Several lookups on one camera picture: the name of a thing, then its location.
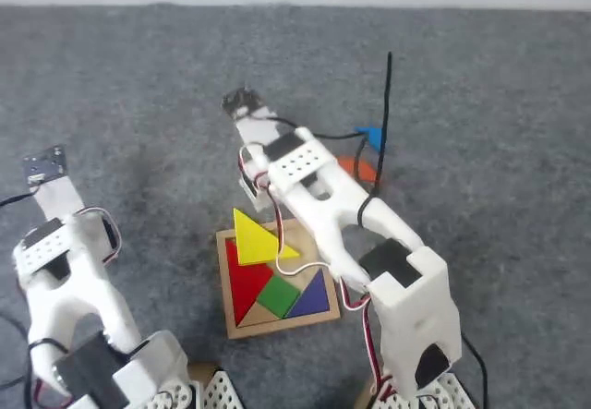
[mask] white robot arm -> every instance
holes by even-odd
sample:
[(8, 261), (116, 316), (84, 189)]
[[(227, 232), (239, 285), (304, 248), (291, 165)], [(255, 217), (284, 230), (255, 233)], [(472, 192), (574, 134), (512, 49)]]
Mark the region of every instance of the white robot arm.
[(344, 247), (341, 229), (357, 223), (368, 193), (305, 127), (280, 135), (276, 115), (245, 88), (223, 98), (252, 159), (240, 185), (260, 210), (267, 193), (253, 180), (268, 176), (269, 193), (307, 228), (335, 280), (369, 293), (381, 324), (381, 356), (393, 387), (412, 399), (462, 353), (460, 319), (450, 295), (447, 264), (379, 198), (363, 212), (363, 224), (386, 241), (370, 258), (387, 259), (371, 278)]
[[(124, 297), (109, 282), (105, 265), (118, 255), (121, 236), (107, 211), (84, 208), (63, 152), (58, 146), (25, 160), (47, 222), (13, 251), (29, 304), (34, 373), (71, 396), (75, 409), (200, 408), (201, 387), (189, 380), (187, 356), (174, 335), (159, 331), (142, 341)], [(73, 349), (74, 329), (87, 314), (100, 318), (103, 331)]]

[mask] black cable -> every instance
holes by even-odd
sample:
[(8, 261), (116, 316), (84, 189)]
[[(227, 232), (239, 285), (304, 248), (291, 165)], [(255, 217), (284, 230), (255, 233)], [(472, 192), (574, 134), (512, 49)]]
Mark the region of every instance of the black cable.
[(390, 87), (392, 85), (392, 52), (388, 52), (388, 62), (386, 66), (386, 85), (384, 88), (384, 115), (381, 120), (381, 142), (380, 142), (380, 156), (378, 157), (378, 169), (376, 170), (376, 179), (373, 188), (369, 192), (357, 211), (357, 224), (363, 227), (363, 212), (368, 206), (369, 202), (373, 200), (380, 193), (380, 179), (383, 171), (384, 157), (386, 155), (386, 140), (388, 139), (388, 119), (390, 118)]
[[(27, 331), (25, 330), (25, 327), (22, 324), (20, 324), (19, 321), (12, 318), (10, 315), (8, 315), (3, 310), (0, 310), (0, 319), (3, 319), (8, 324), (10, 324), (12, 327), (14, 327), (18, 331), (18, 333), (20, 334), (22, 339), (25, 341), (25, 343), (27, 342)], [(23, 403), (25, 405), (25, 409), (32, 409), (33, 403), (32, 403), (32, 399), (30, 396), (31, 389), (32, 389), (32, 367), (30, 364), (29, 355), (27, 355), (25, 373), (23, 375), (21, 375), (20, 377), (17, 377), (15, 379), (7, 381), (6, 383), (3, 383), (0, 391), (6, 391), (8, 389), (11, 389), (12, 387), (16, 386), (20, 382), (24, 383)]]
[(465, 345), (468, 346), (468, 350), (474, 356), (478, 364), (480, 365), (480, 370), (482, 371), (482, 409), (488, 409), (488, 372), (487, 372), (487, 365), (484, 362), (484, 358), (480, 355), (478, 350), (475, 346), (468, 340), (468, 337), (465, 336), (465, 333), (462, 331), (462, 340), (464, 341)]
[[(294, 129), (297, 129), (299, 127), (298, 123), (288, 120), (287, 118), (281, 118), (280, 116), (259, 116), (259, 117), (251, 116), (250, 118), (252, 118), (253, 120), (270, 120), (270, 121), (274, 121), (275, 123), (281, 123), (283, 125), (288, 125)], [(316, 138), (322, 138), (322, 139), (348, 139), (348, 138), (362, 137), (362, 136), (365, 136), (366, 133), (365, 132), (351, 132), (349, 134), (344, 134), (344, 135), (330, 135), (330, 134), (322, 134), (320, 132), (312, 132), (312, 135)]]
[[(7, 322), (10, 326), (15, 328), (17, 330), (18, 334), (21, 336), (21, 338), (25, 341), (25, 343), (27, 342), (27, 331), (25, 330), (25, 327), (22, 324), (20, 324), (19, 321), (17, 321), (12, 316), (8, 315), (6, 312), (4, 312), (2, 310), (0, 310), (0, 318), (3, 319), (5, 322)], [(13, 388), (17, 384), (24, 381), (25, 378), (26, 378), (25, 374), (23, 374), (19, 377), (16, 377), (14, 379), (9, 379), (9, 380), (5, 381), (4, 383), (1, 383), (0, 384), (0, 391), (6, 391), (10, 388)]]
[(57, 348), (62, 354), (67, 354), (69, 352), (63, 344), (53, 338), (41, 338), (40, 340), (35, 340), (33, 343), (29, 344), (29, 352), (42, 344), (50, 344)]
[(38, 185), (37, 188), (31, 192), (27, 192), (26, 194), (15, 195), (14, 197), (9, 197), (7, 199), (3, 199), (2, 201), (0, 201), (0, 208), (3, 208), (4, 206), (7, 206), (8, 204), (16, 203), (17, 201), (21, 201), (22, 199), (32, 197), (33, 195), (35, 195), (39, 191), (40, 187), (41, 187), (41, 185)]
[(366, 143), (368, 142), (368, 135), (366, 134), (361, 141), (359, 141), (359, 147), (355, 152), (355, 158), (353, 159), (353, 176), (355, 177), (355, 181), (361, 184), (361, 178), (359, 177), (359, 160), (361, 159), (361, 152), (363, 152), (363, 148), (366, 147)]

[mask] perforated plastic plate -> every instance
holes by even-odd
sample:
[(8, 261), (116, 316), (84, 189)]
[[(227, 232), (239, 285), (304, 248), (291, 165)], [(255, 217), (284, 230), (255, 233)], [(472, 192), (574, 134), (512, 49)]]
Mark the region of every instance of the perforated plastic plate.
[(422, 396), (408, 402), (399, 395), (393, 395), (385, 402), (376, 401), (372, 409), (418, 409), (418, 399), (427, 409), (476, 409), (460, 381), (451, 372), (443, 374), (435, 383), (427, 386)]
[(280, 192), (287, 192), (295, 183), (315, 173), (334, 156), (313, 139), (269, 164), (269, 179)]
[(66, 252), (72, 244), (68, 226), (62, 226), (43, 240), (24, 250), (17, 259), (21, 275), (31, 275), (55, 257)]
[(225, 372), (216, 372), (203, 392), (203, 409), (243, 409), (232, 381)]
[(441, 386), (452, 396), (454, 409), (476, 409), (460, 380), (453, 373), (446, 373), (439, 379)]
[[(185, 409), (191, 400), (191, 389), (180, 380), (167, 382), (154, 397), (141, 406), (141, 409)], [(196, 399), (199, 401), (199, 389), (196, 389)]]

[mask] blue triangle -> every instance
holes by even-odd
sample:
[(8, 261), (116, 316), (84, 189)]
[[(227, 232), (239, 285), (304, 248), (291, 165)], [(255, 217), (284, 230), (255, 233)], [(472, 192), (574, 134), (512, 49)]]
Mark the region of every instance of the blue triangle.
[(376, 150), (380, 151), (381, 146), (381, 127), (356, 127), (357, 132), (365, 132), (368, 134), (369, 145)]
[(302, 295), (299, 296), (285, 317), (290, 319), (302, 315), (318, 314), (327, 310), (329, 310), (329, 297), (326, 295), (322, 269), (318, 269), (312, 281), (304, 289)]

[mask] yellow triangle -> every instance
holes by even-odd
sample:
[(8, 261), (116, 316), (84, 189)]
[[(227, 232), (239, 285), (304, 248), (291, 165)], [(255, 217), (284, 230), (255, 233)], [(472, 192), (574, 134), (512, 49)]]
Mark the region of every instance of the yellow triangle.
[[(277, 237), (236, 208), (234, 209), (234, 228), (239, 265), (266, 263), (275, 259), (279, 244)], [(299, 254), (285, 245), (281, 258), (294, 257), (299, 257)]]

